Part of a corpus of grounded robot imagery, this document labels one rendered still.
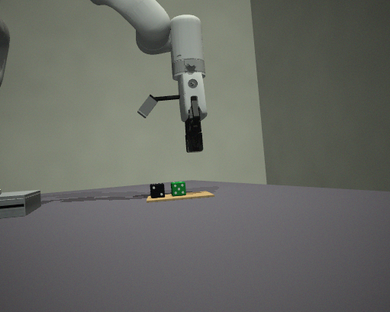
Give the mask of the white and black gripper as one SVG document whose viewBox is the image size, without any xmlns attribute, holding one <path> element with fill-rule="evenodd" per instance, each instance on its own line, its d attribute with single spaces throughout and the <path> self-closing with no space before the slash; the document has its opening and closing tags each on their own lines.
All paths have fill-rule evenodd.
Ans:
<svg viewBox="0 0 390 312">
<path fill-rule="evenodd" d="M 180 72 L 172 76 L 172 79 L 178 81 L 179 107 L 181 120 L 185 122 L 187 153 L 188 145 L 189 152 L 203 150 L 201 121 L 207 116 L 204 77 L 205 73 L 198 71 Z"/>
</svg>

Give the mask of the tan flat mat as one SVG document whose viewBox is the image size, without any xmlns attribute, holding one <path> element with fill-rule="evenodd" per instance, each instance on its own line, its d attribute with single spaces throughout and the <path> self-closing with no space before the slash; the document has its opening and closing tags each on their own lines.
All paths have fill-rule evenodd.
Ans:
<svg viewBox="0 0 390 312">
<path fill-rule="evenodd" d="M 171 195 L 165 195 L 164 198 L 151 198 L 151 196 L 148 196 L 147 203 L 150 202 L 158 202 L 158 201 L 175 201 L 175 200 L 184 200 L 184 199 L 193 199 L 193 198 L 210 198 L 214 197 L 214 195 L 207 191 L 197 191 L 197 192 L 189 192 L 186 193 L 186 195 L 182 196 L 172 196 Z"/>
</svg>

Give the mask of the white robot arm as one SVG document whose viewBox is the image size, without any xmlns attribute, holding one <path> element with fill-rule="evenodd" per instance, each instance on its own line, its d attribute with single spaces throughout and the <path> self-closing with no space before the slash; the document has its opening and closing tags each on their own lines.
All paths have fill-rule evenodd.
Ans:
<svg viewBox="0 0 390 312">
<path fill-rule="evenodd" d="M 171 52 L 172 75 L 180 72 L 205 73 L 201 22 L 194 15 L 169 19 L 156 0 L 91 0 L 117 11 L 136 29 L 138 48 L 150 55 Z M 0 87 L 10 45 L 7 24 L 0 17 Z M 180 95 L 153 97 L 149 95 L 137 111 L 146 118 L 158 101 L 179 99 Z"/>
</svg>

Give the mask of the green die with white pips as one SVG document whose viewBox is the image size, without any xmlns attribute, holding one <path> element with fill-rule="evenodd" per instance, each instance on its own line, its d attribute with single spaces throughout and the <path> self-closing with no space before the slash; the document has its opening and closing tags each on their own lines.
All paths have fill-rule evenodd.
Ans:
<svg viewBox="0 0 390 312">
<path fill-rule="evenodd" d="M 172 196 L 186 195 L 185 182 L 171 182 Z"/>
</svg>

